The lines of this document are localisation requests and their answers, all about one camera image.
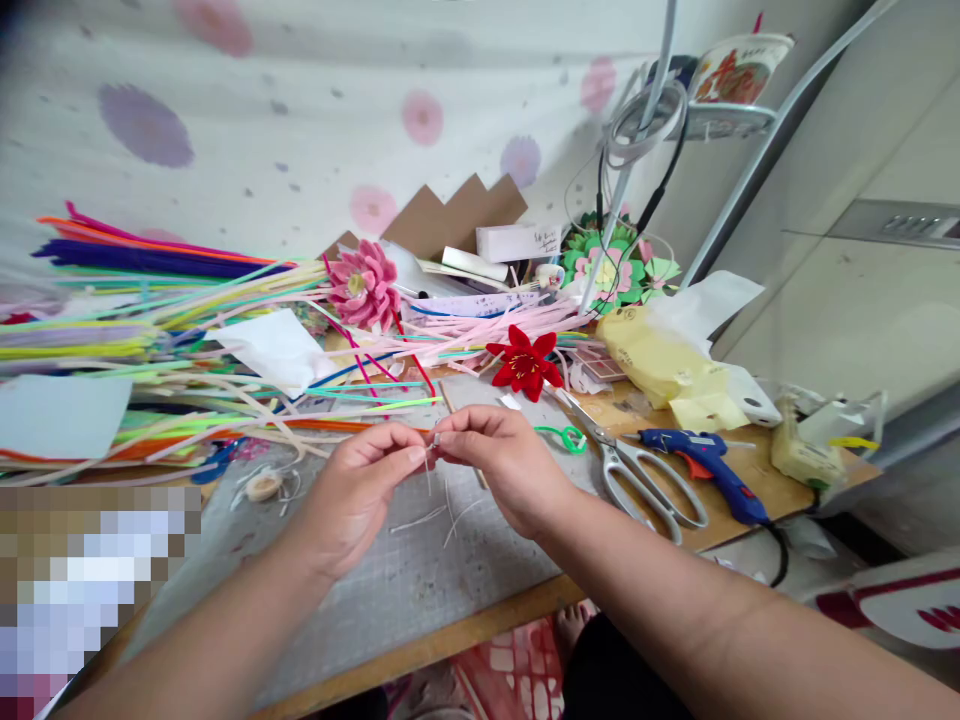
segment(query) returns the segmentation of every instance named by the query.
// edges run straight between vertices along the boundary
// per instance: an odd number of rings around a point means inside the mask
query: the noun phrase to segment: hand
[[[344,440],[320,471],[280,543],[336,582],[370,549],[394,488],[422,469],[423,435],[380,423]]]
[[[537,431],[515,410],[470,405],[437,423],[428,442],[437,435],[433,456],[480,468],[507,522],[525,538],[536,539],[576,496]]]

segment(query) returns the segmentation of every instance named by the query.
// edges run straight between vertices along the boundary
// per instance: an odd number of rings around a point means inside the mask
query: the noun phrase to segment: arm
[[[394,488],[424,457],[423,437],[398,423],[341,443],[273,545],[58,720],[246,715],[287,643],[373,544]]]
[[[521,414],[472,406],[435,432],[440,456],[484,471],[513,527],[610,615],[697,717],[960,716],[960,698],[933,678],[577,489]]]

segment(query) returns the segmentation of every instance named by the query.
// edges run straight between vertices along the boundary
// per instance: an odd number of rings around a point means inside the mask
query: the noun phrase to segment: wooden table
[[[582,396],[583,408],[600,425],[615,435],[635,433],[638,429],[655,427],[676,427],[673,415],[669,411],[655,411],[645,420],[635,414],[621,410],[618,404],[633,390],[629,382],[617,383],[613,396]],[[724,432],[724,437],[756,444],[756,449],[730,448],[725,456],[727,464],[743,479],[763,501],[771,519],[778,520],[806,510],[814,502],[814,493],[800,483],[785,477],[770,464],[770,430],[757,426],[747,426]],[[859,485],[879,475],[876,468],[860,463],[852,454],[845,457],[849,466],[856,466],[851,472],[849,485]],[[689,477],[682,459],[669,456],[667,461],[684,477]],[[670,498],[678,507],[689,508],[689,504],[679,491],[669,483],[662,483]],[[702,530],[683,529],[683,545],[694,552],[702,552],[740,538],[753,529],[741,525],[730,515],[726,501],[720,492],[709,482],[693,484],[707,513],[710,524]],[[624,486],[639,501],[632,488]],[[659,518],[650,513],[654,523]],[[282,702],[276,703],[256,713],[253,717],[260,720],[288,720],[299,718],[322,707],[335,703],[359,692],[383,684],[425,665],[455,655],[474,645],[506,632],[518,625],[536,620],[584,598],[583,591],[566,575],[548,580],[525,592],[507,598],[486,610],[464,620],[448,625],[436,632],[381,655],[341,675],[307,688]],[[126,647],[140,617],[143,608],[131,622],[127,623],[110,640],[97,656],[98,667],[85,683],[94,682],[111,667]]]

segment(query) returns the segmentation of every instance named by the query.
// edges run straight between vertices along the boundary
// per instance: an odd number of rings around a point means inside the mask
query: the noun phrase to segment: purple circle pattern
[[[186,126],[155,97],[134,85],[101,85],[97,98],[111,134],[138,158],[169,168],[193,162]]]
[[[509,174],[518,188],[533,185],[540,172],[540,146],[529,135],[512,137],[500,155],[500,172]]]

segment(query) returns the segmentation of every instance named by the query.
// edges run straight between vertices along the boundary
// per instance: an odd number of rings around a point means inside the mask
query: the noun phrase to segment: left hand
[[[370,549],[394,488],[421,469],[425,458],[423,436],[396,422],[374,425],[344,440],[320,471],[280,544],[336,582]]]

